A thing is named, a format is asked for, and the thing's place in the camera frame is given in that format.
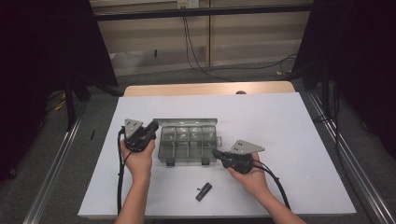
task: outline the black panel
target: black panel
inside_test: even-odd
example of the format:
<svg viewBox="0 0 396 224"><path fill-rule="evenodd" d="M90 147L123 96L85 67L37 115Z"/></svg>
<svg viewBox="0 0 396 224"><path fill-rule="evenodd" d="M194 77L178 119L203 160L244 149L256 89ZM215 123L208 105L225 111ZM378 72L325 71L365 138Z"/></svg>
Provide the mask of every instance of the black panel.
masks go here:
<svg viewBox="0 0 396 224"><path fill-rule="evenodd" d="M393 5L390 0L315 1L293 73L304 71L304 85L312 89L326 63L330 77L396 158ZM305 69L312 62L318 63Z"/></svg>
<svg viewBox="0 0 396 224"><path fill-rule="evenodd" d="M34 139L64 74L117 85L97 22L56 20L75 12L92 15L89 1L0 1L0 178Z"/></svg>

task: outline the metal rail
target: metal rail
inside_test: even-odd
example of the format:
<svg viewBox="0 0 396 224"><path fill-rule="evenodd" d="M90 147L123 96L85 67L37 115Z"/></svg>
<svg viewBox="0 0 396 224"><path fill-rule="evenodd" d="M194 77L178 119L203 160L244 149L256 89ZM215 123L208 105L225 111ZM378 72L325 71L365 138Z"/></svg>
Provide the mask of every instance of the metal rail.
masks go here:
<svg viewBox="0 0 396 224"><path fill-rule="evenodd" d="M49 169L47 177L44 180L44 183L41 186L40 191L35 196L35 200L33 201L29 209L29 212L25 217L25 220L23 221L23 224L36 224L40 220L41 215L44 212L44 208L47 204L47 201L49 200L50 195L52 193L55 182L59 176L59 173L62 170L62 166L67 156L67 152L76 136L79 124L81 122L81 118L85 114L87 104L88 103L85 103L82 106L82 110L79 113L76 122L71 127L70 131L66 133L64 137L64 141L62 142L61 147L59 148L58 154L56 155L55 160L53 161Z"/></svg>
<svg viewBox="0 0 396 224"><path fill-rule="evenodd" d="M174 17L196 17L196 16L217 16L217 15L237 15L237 14L258 14L258 13L280 13L280 12L299 12L311 11L313 4L294 4L294 5L272 5L262 7L200 7L185 9L166 9L153 11L137 12L108 12L94 13L93 15L68 15L68 16L49 16L53 20L92 20L92 21L124 21L141 19L158 19Z"/></svg>
<svg viewBox="0 0 396 224"><path fill-rule="evenodd" d="M309 93L309 97L312 103L314 104L317 112L320 115L325 115L324 111L321 108L321 101L319 100L319 97L312 92ZM330 121L323 121L323 124L326 126L330 136L332 137L332 140L334 140L335 143L335 132L336 132L335 123L332 120L330 120ZM344 139L343 135L339 133L338 137L339 137L339 149L344 159L344 162L346 163L350 172L355 177L355 180L358 182L359 186L361 187L361 191L363 192L369 204L372 206L379 221L384 224L396 223L395 218L390 213L386 203L382 199L381 195L379 194L378 190L375 188L374 184L371 182L367 174L364 173L363 169L361 168L361 165L354 156L352 150L347 145L347 142Z"/></svg>

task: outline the black cord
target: black cord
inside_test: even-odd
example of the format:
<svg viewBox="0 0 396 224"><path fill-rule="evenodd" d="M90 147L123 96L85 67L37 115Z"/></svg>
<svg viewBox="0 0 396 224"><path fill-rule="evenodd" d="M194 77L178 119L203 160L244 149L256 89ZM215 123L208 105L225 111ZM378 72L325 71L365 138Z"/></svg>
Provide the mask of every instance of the black cord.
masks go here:
<svg viewBox="0 0 396 224"><path fill-rule="evenodd" d="M191 37L190 37L189 24L188 24L188 22L187 22L187 18L186 18L186 17L183 17L183 23L184 23L184 34L185 34L185 37L186 37L186 54L187 54L187 61L189 62L189 65L190 65L190 67L191 67L193 70L198 71L198 72L203 72L203 73L205 73L205 74L206 74L207 76L209 76L209 77L220 78L220 79L223 79L223 80L226 80L226 81L229 81L229 82L233 82L232 80L230 80L230 79L228 79L228 78L210 75L210 74L208 74L207 72L210 72L210 71L217 71L217 70L232 70L232 69L237 69L237 70L245 70L245 69L246 69L246 70L257 70L257 69L270 68L270 67L274 67L274 66L277 66L277 65L280 66L280 70L281 70L281 72L282 72L282 75L284 75L285 72L284 72L284 70L283 70L282 63L285 62L286 60L294 60L294 59L296 59L296 58L293 57L293 56L296 56L297 54L291 54L291 55L289 55L288 57L282 59L281 61L279 61L279 62L277 62L277 63L273 63L273 64L270 64L270 65L261 66L261 67L221 67L221 68L204 69L204 68L202 68L201 65L198 63L198 60L197 60L197 58L196 58L196 56L195 56L195 51L194 51L194 49L193 49L192 42L191 42ZM194 57L195 63L198 65L198 67L199 67L200 69L195 68L195 67L192 66L192 64L191 64L190 55L189 55L189 42L190 42L190 49L191 49L192 55L193 55L193 57Z"/></svg>
<svg viewBox="0 0 396 224"><path fill-rule="evenodd" d="M285 206L287 208L289 208L289 210L291 211L290 204L289 204L289 201L288 201L288 197L286 196L285 190L283 189L282 185L280 184L279 178L276 177L274 175L274 173L270 170L270 168L268 168L268 166L266 166L264 163L262 163L261 161L256 161L256 162L258 162L259 164L263 165L264 167L259 166L259 165L254 165L254 164L253 164L253 167L256 167L258 169L263 170L264 172L266 172L268 175L270 175L274 179L277 187L279 188L280 194L282 195L283 202L285 203Z"/></svg>
<svg viewBox="0 0 396 224"><path fill-rule="evenodd" d="M329 115L321 114L320 116L316 117L315 119L312 119L312 121L314 123L318 123L318 122L335 120L338 116L339 108L340 108L339 90L338 90L338 86L334 85L334 89L332 91L332 104L330 105Z"/></svg>
<svg viewBox="0 0 396 224"><path fill-rule="evenodd" d="M183 23L184 23L184 34L185 34L185 36L186 36L187 60L189 61L190 67L191 67L193 70L195 70L195 71L205 73L205 74L206 74L207 76L209 76L209 77L220 78L220 79L223 79L223 80L226 80L226 81L229 81L229 82L233 82L232 80L230 80L230 79L228 79L228 78L225 78L225 77L217 77L217 76L210 75L210 74L208 74L208 73L206 72L206 70L204 70L204 69L201 67L201 65L198 63L198 60L197 60L197 58L196 58L196 56L195 56L195 51L194 51L194 49L193 49L193 47L192 47L192 42L191 42L191 38L190 38L190 29L189 29L189 24L187 23L187 18L186 18L186 17L183 17ZM198 67L199 67L200 69L197 69L197 68L193 67L192 64L191 64L191 62L190 62L190 56L189 56L189 42L190 42L190 49L191 49L192 55L194 56L195 63L198 65Z"/></svg>
<svg viewBox="0 0 396 224"><path fill-rule="evenodd" d="M119 184L117 187L117 209L118 209L118 214L120 214L121 211L121 193L122 193L122 182L123 182L123 174L124 174L124 168L125 168L125 161L128 159L128 157L125 159L125 161L122 160L122 152L121 152L121 146L120 146L120 137L122 134L125 134L125 127L122 126L121 130L119 131L119 135L117 138L117 144L119 146L119 159L120 159L120 172L119 172Z"/></svg>

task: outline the black strip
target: black strip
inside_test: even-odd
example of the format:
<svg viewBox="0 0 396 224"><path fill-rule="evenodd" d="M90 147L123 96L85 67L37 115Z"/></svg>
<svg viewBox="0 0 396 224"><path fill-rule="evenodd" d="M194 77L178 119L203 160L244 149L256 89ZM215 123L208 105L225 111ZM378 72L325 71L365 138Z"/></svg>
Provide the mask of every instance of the black strip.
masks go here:
<svg viewBox="0 0 396 224"><path fill-rule="evenodd" d="M94 136L95 136L95 130L92 131L91 140L93 139Z"/></svg>
<svg viewBox="0 0 396 224"><path fill-rule="evenodd" d="M93 16L75 15L66 18L52 18L52 19L69 19L69 20L95 19L96 21L122 21L122 20L154 19L154 18L173 18L173 17L299 12L299 11L310 11L312 10L312 8L313 8L313 4L274 5L274 6L262 6L262 7L201 7L201 8L141 11L141 12L94 13Z"/></svg>

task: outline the plastic organizer box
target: plastic organizer box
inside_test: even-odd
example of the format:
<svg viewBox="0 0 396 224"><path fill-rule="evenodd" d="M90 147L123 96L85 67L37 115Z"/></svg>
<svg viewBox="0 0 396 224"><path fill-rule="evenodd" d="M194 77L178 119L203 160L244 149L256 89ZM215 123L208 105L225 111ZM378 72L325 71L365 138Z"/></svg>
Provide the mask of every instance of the plastic organizer box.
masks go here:
<svg viewBox="0 0 396 224"><path fill-rule="evenodd" d="M156 119L162 127L158 158L167 166L210 165L218 148L217 119Z"/></svg>

